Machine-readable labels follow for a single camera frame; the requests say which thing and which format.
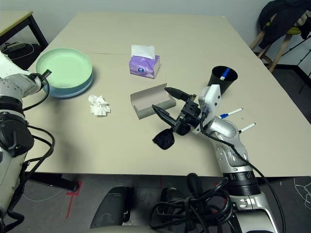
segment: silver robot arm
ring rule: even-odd
[[[215,116],[221,102],[219,85],[203,89],[199,96],[199,111],[197,109],[190,111],[187,107],[189,105],[192,108],[198,106],[193,102],[195,95],[188,95],[174,88],[166,88],[166,91],[173,97],[186,102],[176,120],[169,116],[165,110],[153,106],[158,116],[170,124],[175,132],[178,133],[180,128],[191,126],[194,128],[195,134],[201,133],[199,122],[204,115],[206,117],[202,124],[204,133],[232,144],[239,155],[249,161],[245,146],[240,141],[240,132],[237,127],[232,122]],[[240,233],[254,230],[278,233],[272,211],[265,194],[260,190],[252,167],[237,157],[230,146],[219,141],[211,141],[220,170],[224,177],[228,178],[226,190],[236,210],[231,220],[232,224]]]
[[[27,151],[34,144],[22,98],[41,90],[50,73],[42,76],[22,70],[0,52],[0,227],[19,185]]]

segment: white tissue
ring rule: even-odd
[[[152,60],[156,59],[156,49],[148,45],[132,45],[132,57],[145,57]]]
[[[88,101],[92,104],[91,113],[96,116],[106,116],[107,113],[110,113],[109,103],[106,102],[102,96],[90,95]]]

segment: beige table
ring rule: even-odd
[[[30,27],[42,49],[45,49],[48,42],[39,29],[32,11],[0,11],[0,45],[26,26]]]
[[[161,56],[155,80],[129,73],[131,44],[155,45]],[[199,94],[212,68],[225,65],[239,78],[223,95],[219,114],[243,107],[229,120],[238,128],[256,122],[241,134],[251,162],[266,176],[311,175],[310,124],[224,17],[80,13],[46,50],[57,47],[86,53],[94,83],[80,96],[49,98],[26,112],[31,124],[56,137],[53,155],[38,171],[221,176],[212,144],[202,135],[175,135],[168,150],[154,144],[152,138],[168,125],[156,115],[139,120],[130,94],[162,83]],[[108,117],[90,114],[91,94],[111,104]],[[27,97],[24,106],[43,95]],[[182,106],[178,101],[169,112],[176,117]],[[27,156],[40,156],[46,149],[36,142]]]

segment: white marker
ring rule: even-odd
[[[238,108],[237,110],[234,110],[234,111],[232,111],[232,112],[230,112],[230,113],[221,114],[221,115],[219,116],[219,118],[224,119],[224,118],[226,118],[227,116],[230,116],[230,115],[239,113],[239,112],[241,112],[242,110],[243,110],[242,108]]]
[[[245,128],[239,130],[239,133],[243,133],[243,132],[245,132],[246,130],[249,130],[250,128],[253,128],[255,125],[256,125],[256,123],[252,123],[252,124],[246,126]]]

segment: chair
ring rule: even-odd
[[[270,26],[270,22],[267,22],[266,23],[266,27],[269,27]],[[299,35],[301,34],[301,31],[299,28],[297,27],[291,27],[286,35],[285,35],[285,38],[284,38],[284,41],[281,45],[281,47],[279,48],[277,54],[276,54],[276,57],[274,58],[274,60],[272,61],[267,55],[267,51],[269,50],[269,48],[271,47],[272,44],[268,45],[266,48],[264,48],[259,54],[258,54],[258,58],[260,59],[264,59],[265,61],[268,62],[268,69],[269,71],[272,73],[273,70],[276,68],[276,65],[278,63],[278,61],[280,60],[282,54],[285,52],[291,38],[293,35]],[[249,45],[249,48],[252,50],[253,48],[256,47],[256,45],[262,40],[262,38],[264,37],[265,35],[265,30],[261,31],[258,36],[256,37],[256,39]]]

